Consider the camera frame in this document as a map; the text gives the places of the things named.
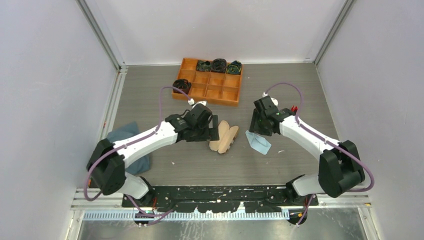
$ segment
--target dark blue towel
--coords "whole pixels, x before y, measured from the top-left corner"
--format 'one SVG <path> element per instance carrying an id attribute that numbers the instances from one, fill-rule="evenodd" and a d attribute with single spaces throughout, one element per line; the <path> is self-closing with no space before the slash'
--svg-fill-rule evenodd
<path id="1" fill-rule="evenodd" d="M 122 126 L 118 129 L 115 129 L 107 134 L 107 139 L 113 143 L 115 141 L 128 139 L 131 137 L 134 137 L 135 135 L 139 134 L 139 127 L 137 126 L 137 123 L 131 122 L 125 126 Z M 137 161 L 133 162 L 129 167 L 125 169 L 127 173 L 130 173 L 132 175 L 140 174 L 143 172 L 146 172 L 150 169 L 150 159 L 149 156 L 143 156 Z"/>

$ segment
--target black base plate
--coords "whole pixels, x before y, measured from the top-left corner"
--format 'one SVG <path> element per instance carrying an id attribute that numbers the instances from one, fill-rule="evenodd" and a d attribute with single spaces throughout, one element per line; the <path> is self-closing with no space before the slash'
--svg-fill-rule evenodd
<path id="1" fill-rule="evenodd" d="M 305 206 L 305 197 L 289 201 L 284 197 L 284 185 L 234 185 L 234 186 L 153 186 L 148 194 L 148 203 L 135 202 L 139 207 L 155 207 L 159 212 L 174 209 L 179 213 L 192 213 L 196 208 L 200 213 L 235 212 L 243 202 L 246 213 L 281 212 L 279 206 Z M 318 205 L 313 199 L 311 206 Z M 131 208 L 133 204 L 122 199 L 122 207 Z"/>

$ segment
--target white wall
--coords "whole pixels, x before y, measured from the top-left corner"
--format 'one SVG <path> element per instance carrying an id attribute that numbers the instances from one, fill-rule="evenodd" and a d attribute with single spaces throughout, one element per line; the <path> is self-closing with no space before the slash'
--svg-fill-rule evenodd
<path id="1" fill-rule="evenodd" d="M 424 2 L 357 1 L 318 69 L 342 140 L 375 174 L 385 239 L 423 239 Z"/>
<path id="2" fill-rule="evenodd" d="M 128 65 L 313 61 L 345 0 L 90 0 Z"/>
<path id="3" fill-rule="evenodd" d="M 59 240 L 116 71 L 76 1 L 0 3 L 0 239 Z"/>

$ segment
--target gray floor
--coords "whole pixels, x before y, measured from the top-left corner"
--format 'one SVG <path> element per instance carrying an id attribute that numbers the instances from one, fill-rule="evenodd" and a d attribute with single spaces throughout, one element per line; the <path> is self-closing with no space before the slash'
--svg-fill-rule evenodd
<path id="1" fill-rule="evenodd" d="M 158 93 L 170 86 L 179 66 L 131 66 L 126 75 L 114 128 L 136 121 L 146 131 L 158 124 Z M 237 125 L 240 132 L 231 149 L 219 155 L 205 142 L 179 142 L 151 154 L 151 170 L 143 176 L 152 185 L 254 185 L 284 184 L 301 175 L 318 171 L 318 162 L 292 140 L 280 135 L 267 137 L 272 144 L 267 155 L 250 148 L 248 130 L 253 102 L 278 82 L 297 85 L 304 94 L 300 117 L 309 125 L 337 139 L 336 130 L 324 97 L 315 66 L 312 63 L 247 64 L 244 66 L 238 107 L 208 105 L 220 120 Z M 278 86 L 270 96 L 279 107 L 299 104 L 299 95 L 290 86 Z M 186 101 L 171 97 L 165 90 L 162 97 L 163 116 L 182 113 Z"/>
<path id="2" fill-rule="evenodd" d="M 366 240 L 356 208 L 311 208 L 299 228 L 285 220 L 163 221 L 138 229 L 130 221 L 83 221 L 79 240 Z"/>

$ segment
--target tan shoe insole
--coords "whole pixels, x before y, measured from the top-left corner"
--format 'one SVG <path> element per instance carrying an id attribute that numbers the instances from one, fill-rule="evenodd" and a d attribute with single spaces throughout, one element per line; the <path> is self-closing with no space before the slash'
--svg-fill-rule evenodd
<path id="1" fill-rule="evenodd" d="M 230 129 L 230 125 L 227 121 L 222 120 L 218 125 L 218 134 L 219 134 L 219 140 L 218 141 L 210 141 L 209 147 L 212 151 L 218 151 L 218 148 L 220 147 L 221 140 L 223 139 L 224 135 L 228 130 Z"/>
<path id="2" fill-rule="evenodd" d="M 224 137 L 221 139 L 221 142 L 219 144 L 219 148 L 218 148 L 219 154 L 225 153 L 230 148 L 230 145 L 234 142 L 234 139 L 237 137 L 238 133 L 239 133 L 239 126 L 232 126 L 225 133 Z"/>

